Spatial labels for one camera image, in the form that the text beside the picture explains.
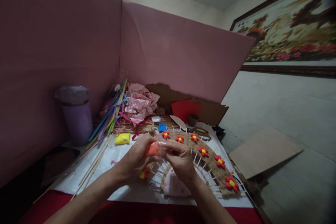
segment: cardboard sheet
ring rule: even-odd
[[[119,73],[121,0],[0,0],[0,187],[67,141],[54,91],[90,90],[93,114]]]
[[[229,156],[244,177],[249,179],[301,151],[285,134],[267,126]]]
[[[157,105],[168,109],[169,111],[172,111],[171,104],[180,100],[191,99],[193,103],[200,103],[201,111],[199,115],[199,120],[213,126],[218,126],[229,108],[219,103],[206,101],[204,99],[198,99],[188,94],[176,92],[174,90],[171,90],[167,85],[163,84],[146,85],[146,88],[149,91],[160,95],[160,98],[157,101]]]
[[[123,1],[120,69],[131,82],[220,103],[254,39]]]

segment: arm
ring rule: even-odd
[[[146,146],[154,141],[149,134],[141,136],[125,156],[88,188],[51,216],[45,223],[88,223],[99,208],[119,187],[138,179],[153,157],[144,156]]]
[[[172,149],[172,152],[167,151],[165,159],[172,165],[178,178],[188,187],[205,222],[236,223],[196,173],[189,147],[171,140],[164,147]]]

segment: pink board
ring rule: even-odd
[[[93,114],[119,73],[121,0],[0,0],[0,187],[67,141],[54,91],[90,89]]]
[[[220,103],[254,39],[143,5],[122,3],[120,69],[130,82]]]

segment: pink floral cloth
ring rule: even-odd
[[[202,173],[195,168],[199,177],[206,183]],[[167,173],[166,178],[164,180],[164,188],[163,195],[165,196],[173,196],[173,197],[189,197],[191,193],[189,189],[183,184],[183,182],[177,177],[174,169],[171,168]]]
[[[141,123],[146,116],[151,115],[157,107],[156,102],[160,98],[140,84],[132,83],[126,92],[128,105],[125,107],[125,115],[134,123]]]

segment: white tablecloth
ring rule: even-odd
[[[206,125],[204,123],[197,123],[196,126],[202,127],[209,131],[209,135],[211,136],[211,141],[208,143],[209,147],[214,150],[217,154],[221,155],[222,158],[225,157],[225,165],[228,169],[233,170],[232,164],[229,161],[229,158],[222,147],[220,141],[218,140],[215,132],[212,130],[211,126]],[[91,184],[97,177],[99,177],[102,173],[112,168],[114,164],[111,165],[111,161],[119,161],[129,150],[129,148],[134,144],[134,141],[130,140],[130,144],[128,145],[118,145],[114,144],[115,135],[112,136],[112,139],[102,157],[96,172],[93,174],[90,179],[89,184]],[[74,194],[78,189],[78,184],[82,180],[84,174],[89,169],[90,165],[96,158],[99,150],[95,147],[90,153],[86,155],[77,165],[76,170],[69,174],[60,184],[55,187],[55,190]],[[84,185],[79,190],[80,193],[84,189]],[[248,197],[245,194],[237,198],[222,198],[217,197],[219,202],[224,207],[252,207]],[[129,202],[145,202],[145,203],[160,203],[160,204],[180,204],[180,205],[196,205],[195,201],[192,198],[165,198],[162,193],[153,189],[147,185],[141,184],[133,184],[127,185],[119,188],[115,191],[109,198],[110,201],[129,201]]]

